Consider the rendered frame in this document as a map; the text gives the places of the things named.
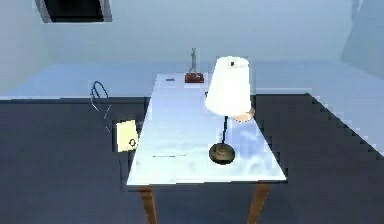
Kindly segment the white table with wooden legs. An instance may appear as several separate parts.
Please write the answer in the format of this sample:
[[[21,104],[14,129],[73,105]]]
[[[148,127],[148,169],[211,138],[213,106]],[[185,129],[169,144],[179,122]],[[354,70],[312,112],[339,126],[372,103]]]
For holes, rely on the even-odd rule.
[[[148,224],[158,224],[156,186],[254,183],[247,224],[259,224],[270,185],[286,180],[255,120],[230,118],[226,142],[235,149],[235,159],[228,165],[210,159],[209,149],[221,141],[224,118],[206,109],[207,90],[207,82],[187,84],[181,73],[156,77],[126,182],[140,193]]]

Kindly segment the grey statuette on red base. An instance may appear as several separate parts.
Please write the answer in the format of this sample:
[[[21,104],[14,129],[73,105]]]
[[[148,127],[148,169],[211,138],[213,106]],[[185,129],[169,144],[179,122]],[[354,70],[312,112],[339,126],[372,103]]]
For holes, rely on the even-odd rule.
[[[191,49],[191,67],[188,72],[185,73],[185,82],[186,83],[203,83],[204,75],[201,72],[197,72],[197,58],[196,58],[196,48]]]

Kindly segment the white shade table lamp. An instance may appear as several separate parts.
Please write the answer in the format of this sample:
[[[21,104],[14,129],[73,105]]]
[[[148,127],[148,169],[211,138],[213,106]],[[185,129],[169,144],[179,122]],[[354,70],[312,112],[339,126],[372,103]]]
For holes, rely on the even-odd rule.
[[[250,68],[246,58],[224,56],[217,59],[208,92],[206,108],[224,117],[221,141],[209,149],[210,159],[228,165],[235,159],[235,149],[226,142],[228,120],[252,107],[250,100]]]

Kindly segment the tan round dish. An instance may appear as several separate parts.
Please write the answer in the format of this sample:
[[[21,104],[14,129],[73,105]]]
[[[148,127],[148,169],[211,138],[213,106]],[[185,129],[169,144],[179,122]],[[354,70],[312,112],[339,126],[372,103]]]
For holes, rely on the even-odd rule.
[[[255,109],[251,108],[248,112],[243,112],[239,115],[234,116],[233,119],[238,122],[248,122],[254,117],[254,115],[255,115]]]

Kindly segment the dark window with grey frame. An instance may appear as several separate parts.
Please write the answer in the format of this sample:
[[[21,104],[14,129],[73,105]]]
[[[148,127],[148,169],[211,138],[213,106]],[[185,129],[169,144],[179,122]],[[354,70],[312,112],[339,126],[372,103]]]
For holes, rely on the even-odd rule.
[[[110,0],[34,0],[44,23],[111,22]]]

